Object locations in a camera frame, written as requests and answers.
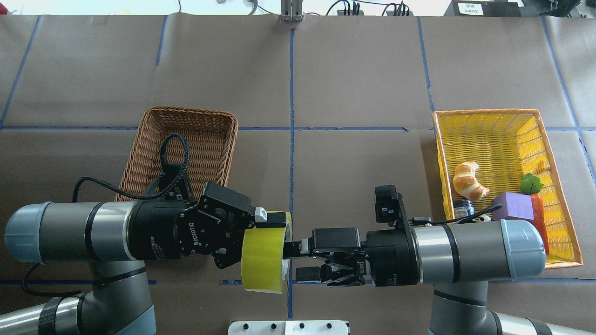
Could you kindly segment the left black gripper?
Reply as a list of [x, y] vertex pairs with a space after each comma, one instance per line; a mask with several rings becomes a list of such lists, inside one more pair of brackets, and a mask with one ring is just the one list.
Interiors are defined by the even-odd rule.
[[241, 261], [245, 230], [285, 228], [288, 222], [286, 212], [255, 208], [246, 195], [208, 182], [177, 217], [175, 247], [179, 257], [211, 256], [224, 269]]

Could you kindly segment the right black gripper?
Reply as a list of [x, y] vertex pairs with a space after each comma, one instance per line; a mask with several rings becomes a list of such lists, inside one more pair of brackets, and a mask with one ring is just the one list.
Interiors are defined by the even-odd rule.
[[362, 286], [368, 275], [377, 288], [417, 284], [417, 255], [411, 229], [370, 231], [360, 241], [358, 228], [317, 228], [312, 237], [285, 241], [282, 259], [312, 257], [320, 267], [295, 269], [298, 283], [329, 288]]

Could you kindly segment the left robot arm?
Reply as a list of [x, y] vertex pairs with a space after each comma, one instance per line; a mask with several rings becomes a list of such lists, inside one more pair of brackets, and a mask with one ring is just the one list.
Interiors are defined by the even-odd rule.
[[155, 335], [145, 261], [212, 256], [219, 269], [241, 264], [245, 290], [281, 294], [289, 261], [288, 212], [253, 207], [249, 197], [207, 183], [134, 201], [30, 204], [7, 223], [5, 244], [18, 261], [87, 261], [92, 290], [48, 293], [36, 307], [1, 316], [3, 335]]

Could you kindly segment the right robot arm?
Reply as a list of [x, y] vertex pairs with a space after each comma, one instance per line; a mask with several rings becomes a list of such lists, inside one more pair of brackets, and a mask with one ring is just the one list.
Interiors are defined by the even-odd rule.
[[546, 249], [535, 227], [513, 220], [370, 231], [360, 241], [357, 228], [320, 228], [311, 237], [287, 241], [282, 258], [312, 258], [319, 267], [297, 268], [297, 282], [330, 288], [433, 286], [430, 335], [582, 335], [532, 318], [489, 310], [490, 281], [540, 275]]

